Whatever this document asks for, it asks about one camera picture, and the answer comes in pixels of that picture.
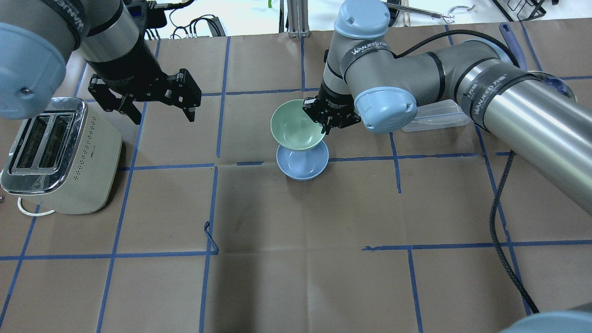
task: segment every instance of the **blue handle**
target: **blue handle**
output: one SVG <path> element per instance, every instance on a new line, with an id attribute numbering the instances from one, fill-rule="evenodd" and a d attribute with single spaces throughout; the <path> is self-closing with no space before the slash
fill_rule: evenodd
<path id="1" fill-rule="evenodd" d="M 520 66 L 520 68 L 526 71 L 526 57 L 524 57 L 524 52 L 522 52 L 520 44 L 516 40 L 516 36 L 514 36 L 514 32 L 512 32 L 510 25 L 507 23 L 500 23 L 500 32 L 501 35 L 504 37 L 506 44 L 510 48 L 510 51 L 514 53 L 516 60 L 518 60 L 518 65 Z"/>

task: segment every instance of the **toaster cord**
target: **toaster cord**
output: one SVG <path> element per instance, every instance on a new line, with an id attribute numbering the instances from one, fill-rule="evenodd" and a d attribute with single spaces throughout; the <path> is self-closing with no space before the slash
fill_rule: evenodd
<path id="1" fill-rule="evenodd" d="M 32 216 L 32 217 L 39 217 L 39 216 L 45 216 L 45 215 L 49 215 L 49 214 L 53 214 L 56 211 L 55 210 L 49 210 L 48 212 L 44 212 L 44 213 L 32 213 L 32 212 L 28 212 L 25 210 L 25 208 L 22 207 L 22 198 L 18 197 L 17 200 L 17 206 L 18 206 L 18 210 L 21 211 L 21 213 L 27 215 L 27 216 Z"/>

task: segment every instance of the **blue bowl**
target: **blue bowl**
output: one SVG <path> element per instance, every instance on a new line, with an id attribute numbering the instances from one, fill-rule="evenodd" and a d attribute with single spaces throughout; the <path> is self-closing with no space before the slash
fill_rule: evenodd
<path id="1" fill-rule="evenodd" d="M 323 141 L 315 148 L 303 152 L 279 146 L 275 159 L 286 176 L 293 180 L 311 180 L 325 170 L 329 163 L 329 149 Z"/>

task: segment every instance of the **green bowl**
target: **green bowl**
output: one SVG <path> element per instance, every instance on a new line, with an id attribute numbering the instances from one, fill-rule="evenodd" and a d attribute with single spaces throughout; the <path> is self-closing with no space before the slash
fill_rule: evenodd
<path id="1" fill-rule="evenodd" d="M 307 151 L 325 137 L 322 127 L 302 110 L 304 100 L 285 102 L 271 117 L 271 134 L 283 147 L 291 151 Z"/>

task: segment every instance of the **toaster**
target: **toaster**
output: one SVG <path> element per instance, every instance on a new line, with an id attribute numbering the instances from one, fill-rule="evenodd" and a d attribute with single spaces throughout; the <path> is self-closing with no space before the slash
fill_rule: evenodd
<path id="1" fill-rule="evenodd" d="M 0 184 L 9 193 L 63 214 L 92 213 L 107 202 L 121 135 L 79 98 L 52 98 L 26 119 L 12 144 Z"/>

